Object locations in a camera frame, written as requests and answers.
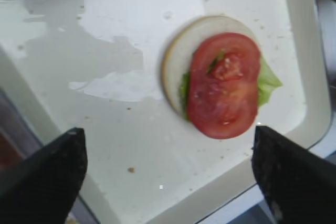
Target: white tray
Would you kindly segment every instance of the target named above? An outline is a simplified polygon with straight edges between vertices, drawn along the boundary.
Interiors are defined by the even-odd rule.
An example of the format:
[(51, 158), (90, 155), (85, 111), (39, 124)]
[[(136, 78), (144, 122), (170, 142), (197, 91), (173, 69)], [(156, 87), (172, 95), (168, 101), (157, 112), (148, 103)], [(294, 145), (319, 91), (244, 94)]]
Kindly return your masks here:
[(256, 122), (312, 146), (331, 119), (314, 0), (1, 2), (0, 85), (45, 143), (85, 128), (82, 195), (101, 223), (194, 223), (255, 183), (254, 128), (206, 138), (159, 85), (172, 36), (220, 14), (254, 31), (284, 83)]

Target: red tomato slice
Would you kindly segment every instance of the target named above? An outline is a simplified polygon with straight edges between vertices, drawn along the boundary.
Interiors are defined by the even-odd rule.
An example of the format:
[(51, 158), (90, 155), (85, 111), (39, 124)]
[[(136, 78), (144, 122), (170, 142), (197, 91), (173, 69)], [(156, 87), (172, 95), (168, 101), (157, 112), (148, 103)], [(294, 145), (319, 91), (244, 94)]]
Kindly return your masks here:
[[(209, 66), (224, 52), (214, 68)], [(248, 37), (223, 33), (204, 41), (191, 64), (187, 113), (205, 135), (227, 139), (246, 132), (258, 113), (260, 51)]]

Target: lettuce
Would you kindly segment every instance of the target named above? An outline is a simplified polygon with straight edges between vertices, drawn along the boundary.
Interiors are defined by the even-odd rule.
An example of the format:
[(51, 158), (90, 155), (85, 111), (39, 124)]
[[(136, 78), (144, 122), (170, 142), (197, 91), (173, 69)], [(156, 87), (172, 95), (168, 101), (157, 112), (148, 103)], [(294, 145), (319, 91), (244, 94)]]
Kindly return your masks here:
[[(184, 116), (187, 120), (188, 120), (187, 103), (188, 103), (189, 82), (190, 82), (190, 72), (185, 73), (183, 75), (182, 84), (180, 86), (180, 98), (182, 108), (184, 111)], [(274, 74), (274, 72), (268, 66), (265, 59), (262, 57), (260, 60), (260, 73), (258, 77), (258, 89), (259, 89), (258, 107), (261, 107), (264, 104), (268, 103), (273, 91), (281, 86), (282, 82)]]

